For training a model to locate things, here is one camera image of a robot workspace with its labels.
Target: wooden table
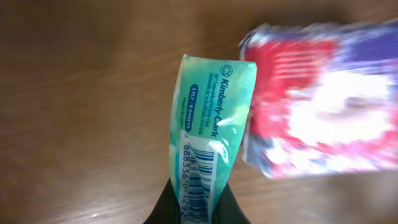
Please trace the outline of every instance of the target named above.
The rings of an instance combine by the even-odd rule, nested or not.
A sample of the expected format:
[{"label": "wooden table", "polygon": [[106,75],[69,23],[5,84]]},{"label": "wooden table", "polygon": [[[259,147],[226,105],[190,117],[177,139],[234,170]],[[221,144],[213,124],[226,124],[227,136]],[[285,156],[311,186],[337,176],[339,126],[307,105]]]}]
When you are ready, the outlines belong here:
[{"label": "wooden table", "polygon": [[[169,178],[184,53],[238,58],[262,22],[383,21],[398,2],[3,1],[0,223],[142,223]],[[253,223],[397,223],[398,172],[229,179]]]}]

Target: teal plastic wrapper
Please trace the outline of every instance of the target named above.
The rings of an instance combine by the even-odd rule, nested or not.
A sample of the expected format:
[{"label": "teal plastic wrapper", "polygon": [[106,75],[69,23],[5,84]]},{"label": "teal plastic wrapper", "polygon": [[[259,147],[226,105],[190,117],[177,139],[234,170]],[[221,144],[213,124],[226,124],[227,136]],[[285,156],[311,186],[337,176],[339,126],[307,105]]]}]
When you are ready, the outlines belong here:
[{"label": "teal plastic wrapper", "polygon": [[256,64],[184,55],[170,119],[170,178],[181,223],[212,223],[242,140]]}]

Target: plastic packaging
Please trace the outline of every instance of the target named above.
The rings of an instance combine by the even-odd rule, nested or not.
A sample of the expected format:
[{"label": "plastic packaging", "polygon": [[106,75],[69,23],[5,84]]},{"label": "plastic packaging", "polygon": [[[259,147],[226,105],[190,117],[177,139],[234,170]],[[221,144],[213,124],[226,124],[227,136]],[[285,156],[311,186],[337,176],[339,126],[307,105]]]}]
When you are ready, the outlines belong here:
[{"label": "plastic packaging", "polygon": [[170,119],[170,179],[181,223],[211,223],[238,153],[256,64],[184,55]]},{"label": "plastic packaging", "polygon": [[244,160],[270,178],[398,168],[398,24],[263,25]]}]

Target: tabletop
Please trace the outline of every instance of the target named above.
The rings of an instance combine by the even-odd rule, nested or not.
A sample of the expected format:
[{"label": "tabletop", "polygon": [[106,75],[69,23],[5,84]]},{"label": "tabletop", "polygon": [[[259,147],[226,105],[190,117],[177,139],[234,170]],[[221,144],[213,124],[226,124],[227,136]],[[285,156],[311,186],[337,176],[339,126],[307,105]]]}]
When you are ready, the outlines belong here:
[{"label": "tabletop", "polygon": [[[169,178],[183,54],[238,59],[263,22],[385,21],[398,2],[0,3],[0,223],[142,223]],[[253,223],[398,223],[398,172],[267,180],[237,158]]]}]

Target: blue oval label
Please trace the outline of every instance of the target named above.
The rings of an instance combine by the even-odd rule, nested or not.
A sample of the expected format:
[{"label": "blue oval label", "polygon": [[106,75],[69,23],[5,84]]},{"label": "blue oval label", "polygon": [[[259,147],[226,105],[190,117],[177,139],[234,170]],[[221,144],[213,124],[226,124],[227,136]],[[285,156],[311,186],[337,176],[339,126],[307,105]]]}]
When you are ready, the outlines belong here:
[{"label": "blue oval label", "polygon": [[198,97],[198,85],[193,84],[189,89],[188,104],[187,104],[187,115],[185,117],[185,130],[190,132],[192,129],[193,113],[195,112],[195,105]]}]

